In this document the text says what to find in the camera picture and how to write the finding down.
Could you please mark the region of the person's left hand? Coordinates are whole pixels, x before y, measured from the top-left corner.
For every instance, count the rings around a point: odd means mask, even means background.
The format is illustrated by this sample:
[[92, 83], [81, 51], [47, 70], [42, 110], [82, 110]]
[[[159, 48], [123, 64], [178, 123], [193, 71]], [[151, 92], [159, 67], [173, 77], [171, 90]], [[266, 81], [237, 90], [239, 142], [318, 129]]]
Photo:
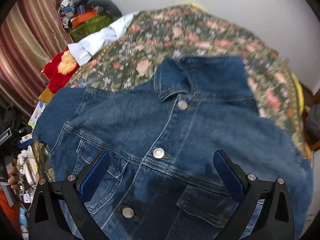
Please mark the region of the person's left hand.
[[19, 171], [16, 167], [10, 167], [8, 169], [8, 183], [11, 186], [11, 188], [13, 190], [19, 191], [20, 190], [20, 186], [19, 186]]

